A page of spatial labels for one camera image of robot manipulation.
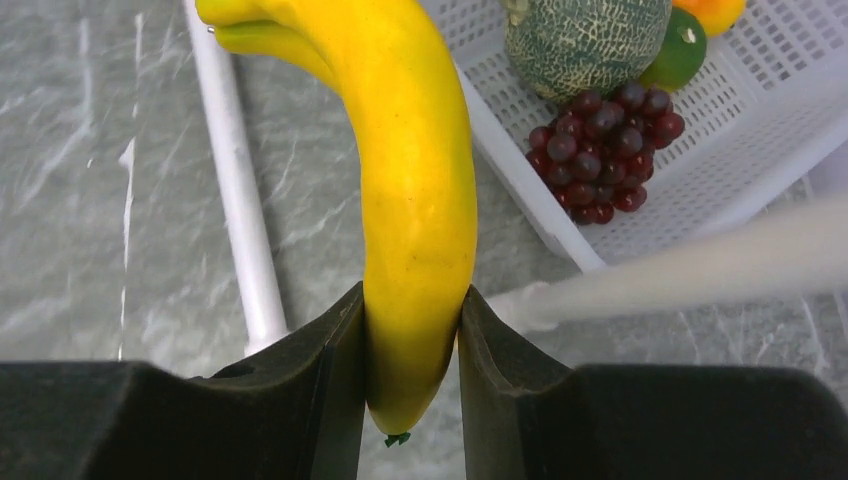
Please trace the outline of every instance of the plastic basket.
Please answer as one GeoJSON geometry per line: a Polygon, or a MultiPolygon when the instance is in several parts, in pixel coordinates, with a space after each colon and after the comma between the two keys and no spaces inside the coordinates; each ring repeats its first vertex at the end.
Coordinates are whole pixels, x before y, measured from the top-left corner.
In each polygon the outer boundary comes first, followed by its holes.
{"type": "Polygon", "coordinates": [[[658,153],[648,202],[578,229],[524,159],[554,107],[503,53],[497,0],[421,0],[460,70],[474,142],[536,232],[583,270],[741,224],[848,139],[848,0],[752,0],[674,95],[686,132],[658,153]]]}

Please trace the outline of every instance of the white rod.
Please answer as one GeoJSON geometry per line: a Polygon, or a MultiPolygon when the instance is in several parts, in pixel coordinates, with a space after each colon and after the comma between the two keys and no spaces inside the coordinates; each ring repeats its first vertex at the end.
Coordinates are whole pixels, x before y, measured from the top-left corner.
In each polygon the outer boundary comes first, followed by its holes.
{"type": "Polygon", "coordinates": [[[735,231],[694,240],[489,304],[519,333],[569,320],[678,311],[848,288],[848,194],[773,211],[735,231]]]}
{"type": "Polygon", "coordinates": [[[253,173],[232,61],[198,18],[194,0],[184,0],[184,5],[247,323],[245,354],[252,355],[289,332],[253,173]]]}

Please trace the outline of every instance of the gray marble surface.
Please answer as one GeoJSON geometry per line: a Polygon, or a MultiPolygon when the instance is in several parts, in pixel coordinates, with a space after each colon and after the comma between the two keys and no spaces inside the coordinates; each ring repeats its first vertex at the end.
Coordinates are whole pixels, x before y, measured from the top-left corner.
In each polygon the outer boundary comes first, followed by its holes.
{"type": "MultiPolygon", "coordinates": [[[[179,5],[6,0],[0,32],[0,360],[120,352],[206,375],[240,358],[245,328],[179,5]]],[[[286,313],[302,325],[361,275],[353,133],[340,101],[302,72],[237,64],[286,313]]],[[[479,160],[477,175],[484,294],[577,271],[479,160]]],[[[790,298],[566,323],[531,339],[566,364],[795,366],[848,400],[839,308],[833,296],[790,298]]],[[[458,392],[454,363],[404,448],[387,450],[366,420],[360,478],[464,478],[458,392]]]]}

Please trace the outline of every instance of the melon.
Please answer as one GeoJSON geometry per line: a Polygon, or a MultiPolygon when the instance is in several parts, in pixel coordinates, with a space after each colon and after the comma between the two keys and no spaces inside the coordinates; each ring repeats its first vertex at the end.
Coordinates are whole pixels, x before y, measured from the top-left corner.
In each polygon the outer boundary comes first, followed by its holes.
{"type": "Polygon", "coordinates": [[[672,0],[501,0],[505,52],[527,86],[566,103],[638,78],[663,44],[672,0]]]}

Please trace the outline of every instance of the banana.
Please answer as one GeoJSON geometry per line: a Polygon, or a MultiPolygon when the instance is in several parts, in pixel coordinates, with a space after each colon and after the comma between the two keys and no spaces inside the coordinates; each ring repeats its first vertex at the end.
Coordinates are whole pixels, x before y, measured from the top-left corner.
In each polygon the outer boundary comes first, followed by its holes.
{"type": "Polygon", "coordinates": [[[197,0],[233,52],[272,55],[344,101],[360,153],[366,400],[390,436],[433,400],[477,244],[471,125],[447,45],[416,0],[197,0]]]}

